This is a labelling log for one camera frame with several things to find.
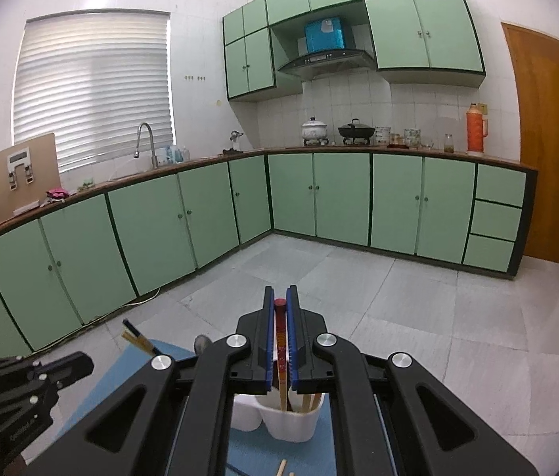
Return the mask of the red-topped bamboo chopstick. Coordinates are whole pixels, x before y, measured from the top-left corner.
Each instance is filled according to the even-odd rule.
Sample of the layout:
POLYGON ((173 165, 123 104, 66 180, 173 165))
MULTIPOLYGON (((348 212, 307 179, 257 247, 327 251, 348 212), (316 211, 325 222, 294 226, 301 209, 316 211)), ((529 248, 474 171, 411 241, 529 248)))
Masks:
POLYGON ((288 411, 286 300, 274 300, 276 351, 278 352, 279 409, 288 411))

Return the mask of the green lower kitchen cabinets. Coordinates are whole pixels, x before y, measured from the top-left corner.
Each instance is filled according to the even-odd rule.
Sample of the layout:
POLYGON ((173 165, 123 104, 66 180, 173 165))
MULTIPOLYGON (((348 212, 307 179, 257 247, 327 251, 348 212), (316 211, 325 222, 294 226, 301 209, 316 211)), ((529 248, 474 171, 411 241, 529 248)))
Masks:
POLYGON ((0 357, 29 355, 269 232, 512 277, 535 169, 321 148, 190 161, 0 226, 0 357))

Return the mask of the green upper kitchen cabinets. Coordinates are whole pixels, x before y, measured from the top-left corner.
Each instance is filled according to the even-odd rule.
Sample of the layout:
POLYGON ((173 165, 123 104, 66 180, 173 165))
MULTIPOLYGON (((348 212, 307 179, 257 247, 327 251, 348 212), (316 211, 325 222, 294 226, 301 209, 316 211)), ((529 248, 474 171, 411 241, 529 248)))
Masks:
POLYGON ((465 0, 252 0, 222 19, 229 100, 299 94, 306 81, 278 69, 308 54, 308 23, 334 16, 345 48, 365 50, 389 83, 478 88, 486 76, 465 0))

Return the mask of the white utensil holder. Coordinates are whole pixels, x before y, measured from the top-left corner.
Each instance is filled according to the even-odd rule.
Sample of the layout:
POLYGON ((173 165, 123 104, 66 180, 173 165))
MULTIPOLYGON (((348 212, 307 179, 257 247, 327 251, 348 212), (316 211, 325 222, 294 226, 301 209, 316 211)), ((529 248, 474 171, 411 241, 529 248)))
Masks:
POLYGON ((288 411, 280 410, 280 393, 275 388, 266 395, 237 394, 231 428, 253 432, 264 426, 274 440, 305 443, 315 434, 324 395, 301 395, 290 390, 288 404, 288 411))

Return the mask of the metal spoon in holder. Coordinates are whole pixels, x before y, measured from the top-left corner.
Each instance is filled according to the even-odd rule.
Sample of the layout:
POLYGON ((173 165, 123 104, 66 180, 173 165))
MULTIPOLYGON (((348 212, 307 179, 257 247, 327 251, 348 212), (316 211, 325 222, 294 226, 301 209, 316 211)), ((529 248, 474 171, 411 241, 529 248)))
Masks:
POLYGON ((196 356, 201 356, 211 345, 213 341, 205 334, 198 335, 193 341, 193 351, 196 356))

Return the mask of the blue felt table mat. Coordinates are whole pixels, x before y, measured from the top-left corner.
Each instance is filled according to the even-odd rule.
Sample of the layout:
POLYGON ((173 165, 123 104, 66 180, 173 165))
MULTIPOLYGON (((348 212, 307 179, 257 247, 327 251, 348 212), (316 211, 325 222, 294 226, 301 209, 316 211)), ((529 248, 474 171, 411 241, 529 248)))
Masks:
MULTIPOLYGON (((136 347, 127 347, 121 357, 103 373, 97 385, 65 420, 60 430, 68 432, 96 406, 119 388, 149 360, 136 347)), ((335 469, 330 406, 324 397, 316 414, 296 413, 295 429, 311 426, 313 436, 303 443, 279 440, 266 427, 266 418, 276 420, 280 413, 278 390, 258 397, 238 397, 234 401, 232 419, 245 430, 231 429, 228 450, 228 475, 274 475, 281 460, 286 460, 285 473, 295 475, 334 475, 335 469)))

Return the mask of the orange-ended bamboo chopstick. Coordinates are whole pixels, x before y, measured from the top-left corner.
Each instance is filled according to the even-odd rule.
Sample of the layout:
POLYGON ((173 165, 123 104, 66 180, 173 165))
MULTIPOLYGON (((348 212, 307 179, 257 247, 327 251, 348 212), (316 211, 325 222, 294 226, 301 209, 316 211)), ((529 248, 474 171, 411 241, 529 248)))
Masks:
POLYGON ((275 476, 283 476, 286 470, 287 460, 282 459, 279 463, 278 470, 275 473, 275 476))

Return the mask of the black chopstick in holder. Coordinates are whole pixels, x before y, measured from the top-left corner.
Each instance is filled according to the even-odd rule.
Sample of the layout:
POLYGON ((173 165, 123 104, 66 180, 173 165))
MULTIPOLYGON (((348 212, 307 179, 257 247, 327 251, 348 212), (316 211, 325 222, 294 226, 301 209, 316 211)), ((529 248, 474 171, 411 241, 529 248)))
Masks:
POLYGON ((131 332, 133 335, 135 335, 140 340, 147 341, 148 343, 150 343, 151 347, 153 347, 153 349, 154 349, 154 356, 160 355, 160 350, 145 335, 143 335, 139 331, 139 329, 129 319, 124 319, 123 320, 123 325, 126 328, 125 331, 131 332))

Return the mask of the black wok with lid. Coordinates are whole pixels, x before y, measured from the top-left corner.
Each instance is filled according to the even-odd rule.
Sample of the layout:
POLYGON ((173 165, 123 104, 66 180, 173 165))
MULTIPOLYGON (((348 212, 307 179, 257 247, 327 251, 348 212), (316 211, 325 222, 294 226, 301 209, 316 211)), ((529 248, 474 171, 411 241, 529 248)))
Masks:
POLYGON ((344 145, 369 145, 375 128, 363 124, 358 118, 353 118, 339 128, 339 133, 344 145))

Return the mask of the brown cardboard board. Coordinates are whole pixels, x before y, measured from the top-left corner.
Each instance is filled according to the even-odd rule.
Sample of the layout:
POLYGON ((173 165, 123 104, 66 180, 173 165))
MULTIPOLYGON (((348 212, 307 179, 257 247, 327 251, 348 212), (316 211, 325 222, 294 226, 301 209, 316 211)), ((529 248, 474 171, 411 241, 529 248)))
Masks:
POLYGON ((54 133, 1 150, 0 224, 41 205, 60 185, 54 133))

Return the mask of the black range hood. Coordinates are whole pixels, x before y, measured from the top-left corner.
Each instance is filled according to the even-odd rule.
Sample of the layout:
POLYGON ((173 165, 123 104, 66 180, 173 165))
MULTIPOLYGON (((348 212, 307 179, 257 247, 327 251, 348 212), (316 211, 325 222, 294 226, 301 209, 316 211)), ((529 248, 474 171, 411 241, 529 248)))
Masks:
POLYGON ((306 54, 285 63, 278 71, 299 77, 303 81, 311 81, 317 77, 356 69, 375 70, 376 62, 365 50, 339 48, 306 54))

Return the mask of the orange thermos flask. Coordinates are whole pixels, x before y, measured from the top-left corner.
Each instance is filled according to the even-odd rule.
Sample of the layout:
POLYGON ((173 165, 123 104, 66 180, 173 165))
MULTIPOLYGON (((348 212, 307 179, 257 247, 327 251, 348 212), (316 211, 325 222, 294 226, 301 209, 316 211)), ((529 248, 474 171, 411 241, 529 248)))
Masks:
POLYGON ((483 155, 487 138, 487 121, 485 114, 477 103, 471 103, 465 114, 467 128, 467 150, 472 155, 483 155))

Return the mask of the blue box above hood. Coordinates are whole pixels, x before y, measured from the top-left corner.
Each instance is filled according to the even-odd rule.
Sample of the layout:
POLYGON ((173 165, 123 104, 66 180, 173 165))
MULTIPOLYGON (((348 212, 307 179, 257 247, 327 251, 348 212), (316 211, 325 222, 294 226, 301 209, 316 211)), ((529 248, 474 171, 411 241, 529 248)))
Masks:
POLYGON ((345 48, 343 25, 337 16, 311 21, 304 27, 304 36, 308 54, 345 48))

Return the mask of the white window blind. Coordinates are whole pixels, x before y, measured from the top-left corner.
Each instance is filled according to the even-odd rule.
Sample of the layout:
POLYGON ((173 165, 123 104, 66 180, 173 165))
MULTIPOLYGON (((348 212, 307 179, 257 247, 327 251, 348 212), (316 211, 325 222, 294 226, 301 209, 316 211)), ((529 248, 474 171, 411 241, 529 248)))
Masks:
POLYGON ((15 143, 54 133, 60 172, 175 140, 170 15, 95 10, 25 24, 12 97, 15 143))

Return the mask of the brown wooden door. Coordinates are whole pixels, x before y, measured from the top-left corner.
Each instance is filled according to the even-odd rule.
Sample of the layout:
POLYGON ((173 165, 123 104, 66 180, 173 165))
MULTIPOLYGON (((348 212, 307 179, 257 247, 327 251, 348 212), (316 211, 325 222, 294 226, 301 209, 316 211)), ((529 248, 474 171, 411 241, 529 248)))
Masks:
POLYGON ((520 160, 538 170, 525 254, 559 263, 559 40, 502 26, 514 70, 520 160))

